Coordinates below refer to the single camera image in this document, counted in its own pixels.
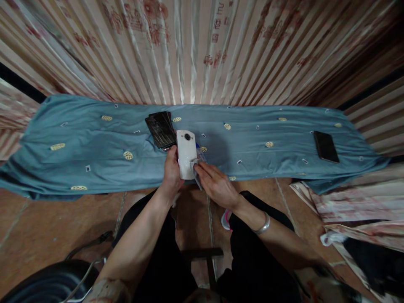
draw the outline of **smartphone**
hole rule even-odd
[[[149,115],[149,117],[155,116],[157,116],[157,119],[162,119],[162,117],[164,117],[170,127],[173,128],[173,122],[171,121],[171,112],[157,112]]]
[[[167,150],[177,142],[175,132],[165,116],[164,113],[157,113],[145,119],[154,144],[163,150]]]
[[[337,150],[335,149],[334,141],[330,134],[315,131],[314,140],[316,141],[317,152],[320,159],[330,161],[333,163],[339,163]]]

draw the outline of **tiled floor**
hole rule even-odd
[[[274,208],[287,214],[299,236],[307,241],[353,288],[373,300],[356,275],[344,264],[333,247],[319,241],[321,220],[288,186],[289,178],[234,182],[238,191],[249,190]],[[126,211],[154,189],[108,195],[86,195],[75,202],[29,201],[0,189],[0,298],[13,286],[39,269],[63,260],[73,248],[102,233],[116,231]],[[219,277],[231,267],[230,231],[221,226],[224,209],[196,186],[181,191],[173,215],[177,220],[176,238],[181,250],[221,247],[222,259],[215,260]],[[108,255],[110,243],[77,255],[95,260]],[[193,262],[192,273],[200,287],[209,287],[205,261]]]

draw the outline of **stack of phones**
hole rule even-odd
[[[159,149],[166,151],[176,144],[177,137],[171,122],[170,112],[150,114],[145,121],[153,136],[154,144],[156,144]]]

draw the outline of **brown floor tile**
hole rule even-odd
[[[204,191],[196,185],[184,186],[173,214],[177,221],[175,238],[180,250],[212,247],[207,196]],[[191,271],[198,285],[209,284],[205,261],[192,262]]]
[[[0,189],[0,243],[9,232],[23,207],[28,205],[27,198],[14,194],[6,189]]]
[[[279,178],[278,181],[293,217],[297,234],[327,262],[343,261],[343,257],[333,246],[325,247],[320,242],[320,235],[325,232],[324,223],[289,187],[291,179]]]
[[[31,202],[1,249],[0,298],[29,275],[63,260],[73,248],[114,231],[123,195],[85,195],[75,202]],[[99,258],[109,248],[106,243],[81,256]]]
[[[369,300],[375,303],[379,303],[380,301],[363,285],[362,281],[358,278],[358,276],[353,272],[353,270],[349,267],[349,265],[338,265],[335,266],[334,271],[342,278],[342,280],[351,286],[352,288],[359,291]]]

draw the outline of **silver bracelet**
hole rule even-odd
[[[255,232],[255,234],[262,234],[264,231],[266,231],[268,229],[269,224],[271,223],[271,217],[266,212],[264,212],[264,213],[265,213],[265,216],[266,216],[265,224],[259,230],[253,231],[253,232]]]

